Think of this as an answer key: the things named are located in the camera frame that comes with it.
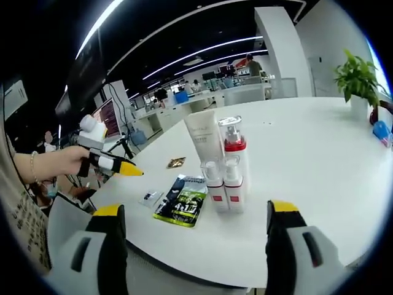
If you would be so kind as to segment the person's left hand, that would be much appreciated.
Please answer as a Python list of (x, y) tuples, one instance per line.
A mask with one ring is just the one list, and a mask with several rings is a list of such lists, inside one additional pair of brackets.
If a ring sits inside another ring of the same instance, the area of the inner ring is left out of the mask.
[(89, 150), (80, 146), (70, 146), (53, 152), (55, 176), (78, 174), (83, 160), (88, 159), (89, 153)]

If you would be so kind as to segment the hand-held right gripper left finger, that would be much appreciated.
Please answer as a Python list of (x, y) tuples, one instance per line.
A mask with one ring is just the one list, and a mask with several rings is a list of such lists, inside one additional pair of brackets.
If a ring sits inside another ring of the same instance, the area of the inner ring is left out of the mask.
[(124, 206), (56, 205), (56, 293), (128, 294)]

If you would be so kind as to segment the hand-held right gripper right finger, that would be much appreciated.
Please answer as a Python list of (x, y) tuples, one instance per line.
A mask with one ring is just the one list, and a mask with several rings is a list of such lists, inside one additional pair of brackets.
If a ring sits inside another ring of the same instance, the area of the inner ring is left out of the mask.
[(332, 294), (349, 277), (338, 249), (290, 202), (267, 203), (266, 294)]

